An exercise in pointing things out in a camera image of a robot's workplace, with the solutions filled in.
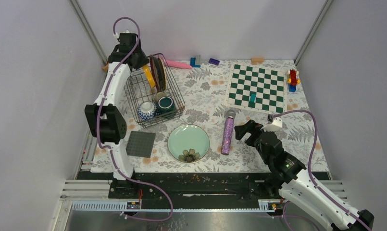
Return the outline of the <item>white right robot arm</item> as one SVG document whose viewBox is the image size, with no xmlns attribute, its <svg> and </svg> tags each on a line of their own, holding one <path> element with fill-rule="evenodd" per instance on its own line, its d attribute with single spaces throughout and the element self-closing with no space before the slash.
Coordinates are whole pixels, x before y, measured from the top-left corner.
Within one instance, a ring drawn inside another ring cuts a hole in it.
<svg viewBox="0 0 387 231">
<path fill-rule="evenodd" d="M 330 191 L 306 166 L 283 148 L 273 131 L 249 120 L 235 126 L 235 138 L 241 140 L 250 134 L 246 145 L 254 147 L 271 174 L 266 179 L 265 192 L 271 198 L 283 197 L 328 231 L 369 231 L 373 228 L 374 216 L 364 209 L 358 210 Z"/>
</svg>

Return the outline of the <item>yellow scalloped plate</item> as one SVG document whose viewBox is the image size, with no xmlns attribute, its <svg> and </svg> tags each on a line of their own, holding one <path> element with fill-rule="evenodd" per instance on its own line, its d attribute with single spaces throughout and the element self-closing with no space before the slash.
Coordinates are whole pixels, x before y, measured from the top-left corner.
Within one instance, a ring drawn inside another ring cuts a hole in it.
<svg viewBox="0 0 387 231">
<path fill-rule="evenodd" d="M 155 80 L 154 80 L 154 77 L 150 71 L 150 68 L 149 66 L 146 64 L 142 67 L 144 73 L 145 73 L 145 76 L 147 78 L 147 81 L 149 82 L 149 85 L 151 88 L 155 88 L 156 87 L 156 83 L 155 83 Z"/>
</svg>

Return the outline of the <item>light green flower plate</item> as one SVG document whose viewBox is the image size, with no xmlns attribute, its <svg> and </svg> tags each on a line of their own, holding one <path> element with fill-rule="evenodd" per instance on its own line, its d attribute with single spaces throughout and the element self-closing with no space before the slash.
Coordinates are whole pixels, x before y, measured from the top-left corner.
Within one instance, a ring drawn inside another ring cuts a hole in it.
<svg viewBox="0 0 387 231">
<path fill-rule="evenodd" d="M 210 148 L 210 138 L 206 131 L 197 125 L 180 125 L 170 133 L 167 148 L 177 161 L 192 164 L 206 155 Z"/>
</svg>

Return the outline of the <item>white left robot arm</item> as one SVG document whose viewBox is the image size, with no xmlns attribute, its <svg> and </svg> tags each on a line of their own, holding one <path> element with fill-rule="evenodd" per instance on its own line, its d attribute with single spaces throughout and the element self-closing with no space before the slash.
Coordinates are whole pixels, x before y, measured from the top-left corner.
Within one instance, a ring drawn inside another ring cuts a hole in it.
<svg viewBox="0 0 387 231">
<path fill-rule="evenodd" d="M 132 198 L 137 195 L 139 186 L 132 178 L 134 168 L 124 145 L 127 124 L 117 105 L 132 69 L 142 67 L 148 60 L 141 49 L 139 35 L 120 33 L 116 37 L 119 43 L 109 56 L 102 90 L 95 102 L 87 104 L 84 111 L 99 149 L 105 151 L 111 160 L 113 178 L 123 181 L 120 192 Z"/>
</svg>

